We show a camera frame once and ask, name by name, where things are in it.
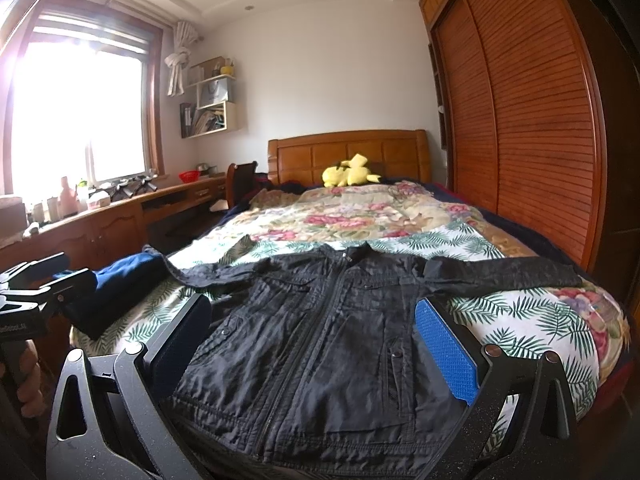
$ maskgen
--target jacket sleeve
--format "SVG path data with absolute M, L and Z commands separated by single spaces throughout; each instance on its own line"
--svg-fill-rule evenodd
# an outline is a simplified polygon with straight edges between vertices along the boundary
M 150 246 L 145 246 L 144 251 L 145 253 L 160 254 Z M 183 285 L 194 288 L 247 282 L 269 266 L 269 260 L 265 259 L 233 267 L 223 264 L 200 264 L 189 269 L 178 269 L 164 254 L 162 254 L 162 259 L 174 279 Z
M 424 284 L 431 294 L 463 298 L 485 296 L 500 290 L 544 286 L 581 286 L 572 266 L 539 256 L 462 262 L 453 258 L 425 260 Z

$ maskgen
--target wooden chair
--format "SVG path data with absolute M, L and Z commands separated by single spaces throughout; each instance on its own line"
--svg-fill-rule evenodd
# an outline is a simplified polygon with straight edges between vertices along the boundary
M 249 164 L 230 164 L 226 170 L 226 203 L 228 208 L 238 204 L 242 197 L 254 188 L 255 168 L 258 163 L 254 160 Z

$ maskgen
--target human hand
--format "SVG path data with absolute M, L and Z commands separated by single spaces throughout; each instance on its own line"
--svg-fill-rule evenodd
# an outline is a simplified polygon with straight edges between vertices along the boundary
M 27 341 L 27 348 L 20 356 L 20 371 L 27 375 L 18 387 L 18 400 L 23 404 L 20 412 L 22 416 L 32 418 L 41 415 L 45 410 L 44 398 L 40 391 L 40 365 L 38 353 L 33 341 Z M 0 379 L 4 377 L 6 366 L 0 363 Z

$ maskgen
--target black jacket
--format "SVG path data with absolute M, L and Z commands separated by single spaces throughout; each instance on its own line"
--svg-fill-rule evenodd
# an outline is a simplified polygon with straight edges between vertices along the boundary
M 416 302 L 581 284 L 544 258 L 425 260 L 367 244 L 168 267 L 233 290 L 167 406 L 221 478 L 415 477 L 465 407 L 414 328 Z

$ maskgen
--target pikachu plush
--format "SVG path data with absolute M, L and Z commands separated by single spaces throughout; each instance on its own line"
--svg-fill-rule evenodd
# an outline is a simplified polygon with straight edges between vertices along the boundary
M 358 186 L 367 182 L 380 182 L 380 176 L 372 174 L 365 166 L 367 157 L 356 153 L 351 160 L 344 160 L 328 167 L 322 173 L 324 187 Z

